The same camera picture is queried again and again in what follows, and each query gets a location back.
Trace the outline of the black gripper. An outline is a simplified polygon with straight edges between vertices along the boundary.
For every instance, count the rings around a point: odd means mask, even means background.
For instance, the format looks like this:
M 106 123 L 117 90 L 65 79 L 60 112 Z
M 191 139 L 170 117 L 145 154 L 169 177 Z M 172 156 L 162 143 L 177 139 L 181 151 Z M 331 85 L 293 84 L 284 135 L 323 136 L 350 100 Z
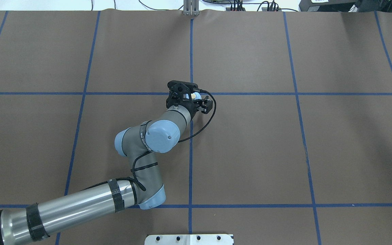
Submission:
M 200 111 L 202 114 L 210 113 L 213 109 L 213 104 L 214 102 L 209 99 L 209 96 L 191 101 L 181 99 L 179 100 L 179 112 L 186 120 L 192 120 L 197 111 Z

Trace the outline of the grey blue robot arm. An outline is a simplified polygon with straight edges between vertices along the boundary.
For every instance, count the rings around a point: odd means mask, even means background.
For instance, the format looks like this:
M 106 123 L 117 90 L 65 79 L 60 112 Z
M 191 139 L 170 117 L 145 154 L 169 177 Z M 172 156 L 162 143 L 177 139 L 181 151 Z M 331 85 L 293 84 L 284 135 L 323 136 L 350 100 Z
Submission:
M 114 146 L 130 163 L 132 176 L 97 183 L 76 193 L 33 203 L 18 211 L 0 210 L 0 245 L 25 245 L 49 238 L 68 228 L 89 222 L 126 208 L 148 210 L 165 202 L 165 186 L 157 154 L 181 143 L 181 135 L 190 127 L 197 111 L 216 113 L 211 94 L 204 99 L 192 93 L 190 98 L 171 96 L 167 110 L 156 120 L 119 132 Z

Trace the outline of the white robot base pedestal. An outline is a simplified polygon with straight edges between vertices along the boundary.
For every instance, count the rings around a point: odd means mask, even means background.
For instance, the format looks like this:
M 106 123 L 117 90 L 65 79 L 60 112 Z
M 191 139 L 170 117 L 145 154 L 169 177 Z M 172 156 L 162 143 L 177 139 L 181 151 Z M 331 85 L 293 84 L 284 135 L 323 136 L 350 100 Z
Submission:
M 234 245 L 232 234 L 153 234 L 145 245 Z

